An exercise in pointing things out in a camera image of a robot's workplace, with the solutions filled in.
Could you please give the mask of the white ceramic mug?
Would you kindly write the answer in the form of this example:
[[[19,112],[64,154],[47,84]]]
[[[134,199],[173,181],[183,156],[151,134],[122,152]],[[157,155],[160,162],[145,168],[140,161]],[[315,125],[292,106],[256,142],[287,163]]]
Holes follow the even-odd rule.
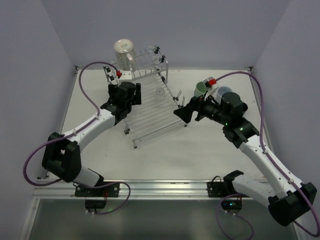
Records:
[[[216,91],[216,98],[215,100],[220,103],[225,93],[232,93],[233,90],[227,86],[220,86]]]

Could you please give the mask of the green cup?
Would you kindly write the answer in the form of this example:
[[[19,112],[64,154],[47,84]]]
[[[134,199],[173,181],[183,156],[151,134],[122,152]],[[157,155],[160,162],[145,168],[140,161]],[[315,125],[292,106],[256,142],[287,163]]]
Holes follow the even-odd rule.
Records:
[[[208,91],[208,87],[204,81],[200,81],[196,84],[193,95],[195,97],[200,97],[202,95],[205,95]]]

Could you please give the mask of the small clear glass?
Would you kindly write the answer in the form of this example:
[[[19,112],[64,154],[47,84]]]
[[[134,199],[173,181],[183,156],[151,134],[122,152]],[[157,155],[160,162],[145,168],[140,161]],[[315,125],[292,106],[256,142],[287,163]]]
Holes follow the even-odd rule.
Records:
[[[155,90],[155,99],[156,101],[163,101],[166,98],[166,91],[163,87],[158,87]]]

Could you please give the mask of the large glass mug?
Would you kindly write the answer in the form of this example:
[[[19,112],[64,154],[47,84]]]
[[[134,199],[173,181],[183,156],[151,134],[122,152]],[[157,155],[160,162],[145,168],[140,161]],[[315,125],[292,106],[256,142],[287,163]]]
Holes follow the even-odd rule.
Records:
[[[114,51],[118,67],[123,71],[137,70],[136,51],[134,43],[129,39],[119,39],[114,44]]]

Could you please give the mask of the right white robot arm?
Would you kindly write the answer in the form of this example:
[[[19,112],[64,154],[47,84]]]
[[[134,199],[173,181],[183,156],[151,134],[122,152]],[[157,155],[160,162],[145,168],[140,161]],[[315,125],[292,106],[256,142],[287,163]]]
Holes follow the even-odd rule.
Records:
[[[244,117],[247,109],[238,94],[226,92],[219,103],[212,97],[192,97],[186,106],[173,113],[186,124],[194,112],[197,112],[196,121],[208,118],[221,124],[226,139],[255,164],[269,183],[266,186],[241,171],[233,171],[224,177],[228,188],[267,207],[277,223],[287,226],[314,210],[317,189],[311,182],[303,183],[291,173],[264,144],[260,132]]]

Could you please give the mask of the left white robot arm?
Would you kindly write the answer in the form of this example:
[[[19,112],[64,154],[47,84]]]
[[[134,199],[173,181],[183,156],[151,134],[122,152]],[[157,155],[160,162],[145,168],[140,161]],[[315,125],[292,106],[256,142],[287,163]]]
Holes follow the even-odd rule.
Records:
[[[42,167],[66,183],[76,183],[96,188],[103,177],[84,167],[81,152],[104,131],[116,126],[132,111],[132,106],[142,104],[142,85],[123,81],[120,85],[109,84],[109,98],[92,118],[77,128],[48,138],[42,159]]]

